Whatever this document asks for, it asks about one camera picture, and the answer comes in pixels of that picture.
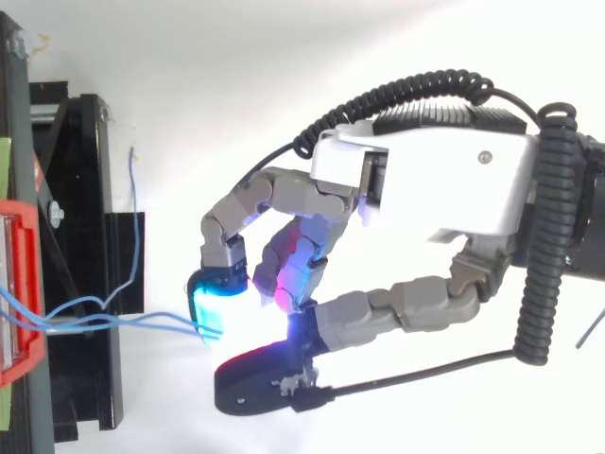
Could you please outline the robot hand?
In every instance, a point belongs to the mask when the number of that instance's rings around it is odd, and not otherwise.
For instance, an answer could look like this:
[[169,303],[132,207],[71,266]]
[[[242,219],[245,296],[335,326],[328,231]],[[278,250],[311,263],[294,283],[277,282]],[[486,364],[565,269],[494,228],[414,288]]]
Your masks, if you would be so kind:
[[[394,330],[439,332],[472,320],[510,265],[537,151],[526,124],[506,111],[418,105],[321,132],[309,171],[264,166],[244,178],[201,220],[190,315],[201,333],[213,333],[217,309],[255,288],[287,325],[282,339],[216,369],[216,408],[252,416],[321,407],[337,392],[318,385],[317,356]],[[352,215],[430,242],[466,242],[446,277],[316,302]]]

